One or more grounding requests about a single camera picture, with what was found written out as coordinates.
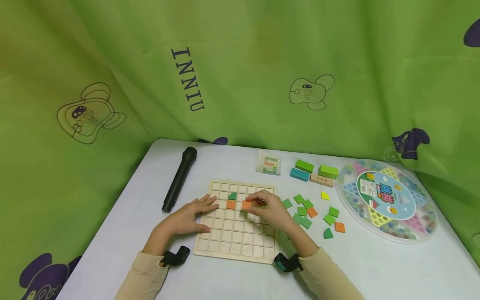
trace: beige sleeve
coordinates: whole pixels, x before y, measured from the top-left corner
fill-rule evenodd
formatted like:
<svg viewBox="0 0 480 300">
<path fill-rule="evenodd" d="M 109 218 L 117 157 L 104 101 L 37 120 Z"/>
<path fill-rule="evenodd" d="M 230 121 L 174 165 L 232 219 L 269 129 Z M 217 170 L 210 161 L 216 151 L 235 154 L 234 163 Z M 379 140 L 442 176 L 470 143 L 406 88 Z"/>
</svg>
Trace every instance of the beige sleeve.
<svg viewBox="0 0 480 300">
<path fill-rule="evenodd" d="M 138 252 L 115 300 L 154 300 L 167 276 L 168 266 L 160 267 L 163 256 Z"/>
<path fill-rule="evenodd" d="M 310 257 L 300 257 L 303 278 L 309 289 L 322 300 L 364 300 L 350 279 L 332 261 L 332 258 L 318 248 Z"/>
</svg>

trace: hand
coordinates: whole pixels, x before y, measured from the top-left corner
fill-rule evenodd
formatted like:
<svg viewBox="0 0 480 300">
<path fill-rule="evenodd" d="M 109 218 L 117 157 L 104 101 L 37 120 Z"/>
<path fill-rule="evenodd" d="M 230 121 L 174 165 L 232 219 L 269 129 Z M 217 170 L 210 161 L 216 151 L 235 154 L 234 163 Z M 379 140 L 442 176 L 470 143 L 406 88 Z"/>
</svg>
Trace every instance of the hand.
<svg viewBox="0 0 480 300">
<path fill-rule="evenodd" d="M 218 204 L 212 205 L 216 200 L 216 196 L 212 198 L 209 198 L 209 196 L 210 195 L 207 194 L 200 200 L 197 198 L 185 204 L 155 226 L 142 252 L 153 255 L 163 255 L 168 240 L 173 235 L 191 232 L 210 232 L 210 228 L 207 225 L 195 222 L 195 216 L 198 213 L 205 213 L 218 208 Z"/>
<path fill-rule="evenodd" d="M 266 190 L 261 190 L 248 196 L 246 201 L 252 201 L 255 205 L 266 204 L 265 208 L 252 206 L 247 211 L 265 219 L 273 227 L 287 233 L 289 229 L 296 226 L 296 223 L 278 196 Z"/>
</svg>

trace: white table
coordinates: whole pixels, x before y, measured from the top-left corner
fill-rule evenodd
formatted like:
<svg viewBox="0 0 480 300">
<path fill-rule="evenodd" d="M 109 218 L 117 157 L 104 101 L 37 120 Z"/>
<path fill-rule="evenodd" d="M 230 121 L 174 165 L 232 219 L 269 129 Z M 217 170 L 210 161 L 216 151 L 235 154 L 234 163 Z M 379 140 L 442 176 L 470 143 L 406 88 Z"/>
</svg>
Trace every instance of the white table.
<svg viewBox="0 0 480 300">
<path fill-rule="evenodd" d="M 297 159 L 341 169 L 350 158 L 272 150 L 282 157 L 281 175 L 275 176 L 254 171 L 258 149 L 160 139 L 148 150 L 58 300 L 114 298 L 152 228 L 167 216 L 161 211 L 163 200 L 188 146 L 197 149 L 197 160 L 174 210 L 205 195 L 213 179 L 275 185 L 282 199 L 301 193 L 313 201 L 319 217 L 308 233 L 366 299 L 480 299 L 480 271 L 440 212 L 439 228 L 431 239 L 414 246 L 400 245 L 358 224 L 343 207 L 335 188 L 289 176 Z M 412 174 L 399 164 L 393 165 Z M 321 189 L 329 193 L 331 201 L 320 199 Z M 340 209 L 347 233 L 324 240 L 327 224 L 321 216 L 330 205 Z M 185 245 L 193 251 L 194 242 L 195 235 L 179 237 L 170 249 L 176 252 Z M 295 273 L 279 272 L 274 265 L 191 253 L 184 265 L 170 268 L 157 299 L 315 299 Z"/>
</svg>

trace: orange square tile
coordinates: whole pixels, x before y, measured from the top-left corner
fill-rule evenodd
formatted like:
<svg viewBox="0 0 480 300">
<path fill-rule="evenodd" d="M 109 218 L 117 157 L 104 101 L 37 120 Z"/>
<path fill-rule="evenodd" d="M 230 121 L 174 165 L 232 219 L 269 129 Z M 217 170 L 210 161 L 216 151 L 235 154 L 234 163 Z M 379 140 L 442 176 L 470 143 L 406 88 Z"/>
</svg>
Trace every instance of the orange square tile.
<svg viewBox="0 0 480 300">
<path fill-rule="evenodd" d="M 227 209 L 235 209 L 237 206 L 237 202 L 233 200 L 228 200 L 227 201 Z"/>
<path fill-rule="evenodd" d="M 345 224 L 340 222 L 335 222 L 335 231 L 345 233 Z"/>
<path fill-rule="evenodd" d="M 310 216 L 310 218 L 313 218 L 314 216 L 318 215 L 317 211 L 313 207 L 310 207 L 309 209 L 307 209 L 307 214 Z"/>
<path fill-rule="evenodd" d="M 241 208 L 242 208 L 242 209 L 247 209 L 247 208 L 249 208 L 251 205 L 252 205 L 252 202 L 251 202 L 251 201 L 242 201 L 242 203 L 241 203 Z"/>
</svg>

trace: green fabric backdrop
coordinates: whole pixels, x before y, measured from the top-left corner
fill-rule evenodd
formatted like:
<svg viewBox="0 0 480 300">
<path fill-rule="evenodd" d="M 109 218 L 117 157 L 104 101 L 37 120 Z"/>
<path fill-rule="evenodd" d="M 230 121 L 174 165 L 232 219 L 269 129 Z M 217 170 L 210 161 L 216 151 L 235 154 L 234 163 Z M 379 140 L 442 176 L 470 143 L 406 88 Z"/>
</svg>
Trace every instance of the green fabric backdrop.
<svg viewBox="0 0 480 300">
<path fill-rule="evenodd" d="M 6 299 L 82 254 L 161 137 L 403 156 L 480 264 L 480 2 L 126 2 L 0 3 Z"/>
</svg>

